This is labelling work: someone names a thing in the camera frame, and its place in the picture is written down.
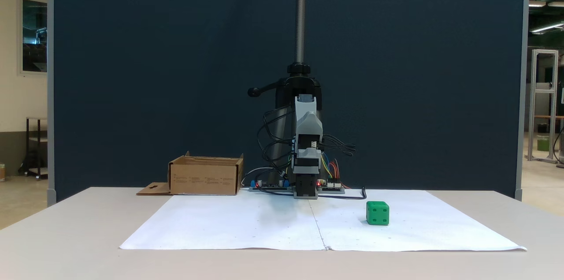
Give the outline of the grey pointed fixed gripper finger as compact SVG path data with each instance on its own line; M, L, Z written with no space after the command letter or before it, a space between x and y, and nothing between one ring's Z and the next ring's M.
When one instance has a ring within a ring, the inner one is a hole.
M319 160L322 152L318 148L299 148L296 150L295 159L313 159Z

